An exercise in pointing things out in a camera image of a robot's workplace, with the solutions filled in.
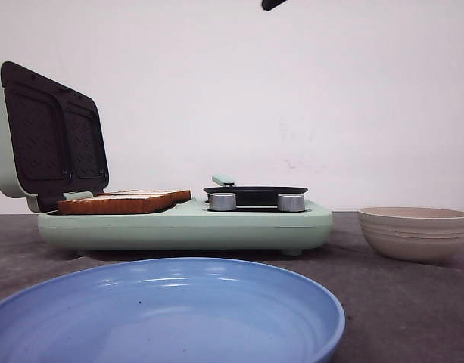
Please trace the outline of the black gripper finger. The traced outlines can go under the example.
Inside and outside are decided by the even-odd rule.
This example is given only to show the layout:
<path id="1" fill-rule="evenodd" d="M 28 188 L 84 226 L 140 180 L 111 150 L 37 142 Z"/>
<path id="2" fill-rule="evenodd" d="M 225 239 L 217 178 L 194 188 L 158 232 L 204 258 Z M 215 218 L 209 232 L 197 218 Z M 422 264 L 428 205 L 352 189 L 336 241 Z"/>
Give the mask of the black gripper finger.
<path id="1" fill-rule="evenodd" d="M 262 0 L 261 7 L 265 11 L 271 11 L 272 9 L 280 6 L 286 0 Z"/>

